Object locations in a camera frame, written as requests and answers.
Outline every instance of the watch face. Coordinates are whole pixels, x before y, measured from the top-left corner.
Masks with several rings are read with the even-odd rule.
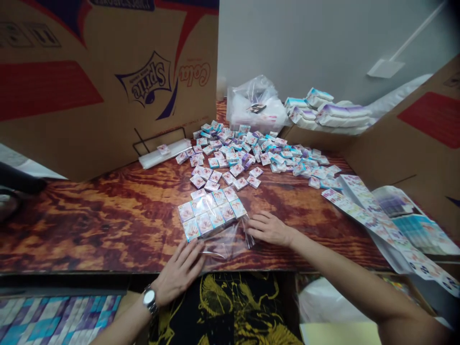
[[[150,304],[155,299],[155,291],[149,290],[144,294],[144,304]]]

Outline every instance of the person's left hand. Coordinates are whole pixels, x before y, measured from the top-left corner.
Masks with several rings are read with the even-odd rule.
[[[205,256],[200,256],[203,248],[204,243],[197,239],[193,239],[188,245],[187,240],[182,240],[158,278],[150,285],[155,291],[157,307],[169,304],[198,277],[205,263]]]

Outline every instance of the stack of tissue packs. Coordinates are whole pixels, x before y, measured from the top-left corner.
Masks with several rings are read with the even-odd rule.
[[[311,88],[305,99],[288,97],[288,117],[300,128],[336,134],[358,135],[369,127],[370,112],[349,101],[333,103],[334,97]]]

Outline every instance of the white plastic bag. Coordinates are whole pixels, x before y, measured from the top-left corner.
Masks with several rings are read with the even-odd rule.
[[[415,78],[414,80],[411,80],[403,86],[400,86],[399,88],[379,98],[374,103],[366,106],[365,108],[370,110],[372,113],[370,116],[375,119],[371,124],[374,124],[386,113],[393,110],[395,106],[414,92],[420,85],[430,79],[432,75],[433,74],[425,74],[421,77]]]
[[[248,110],[253,104],[263,104],[266,108],[256,114]],[[284,126],[291,125],[274,84],[264,75],[241,86],[228,88],[227,120],[231,130],[238,130],[240,125],[250,125],[252,132],[258,130],[263,134],[280,132]]]
[[[299,293],[301,322],[372,322],[326,278],[308,284]]]

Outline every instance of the white wall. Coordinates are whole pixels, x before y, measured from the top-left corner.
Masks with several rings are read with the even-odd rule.
[[[366,105],[434,73],[460,52],[449,8],[408,46],[391,79],[366,75],[391,57],[440,0],[220,0],[218,73],[238,86],[259,75],[282,101],[311,86]]]

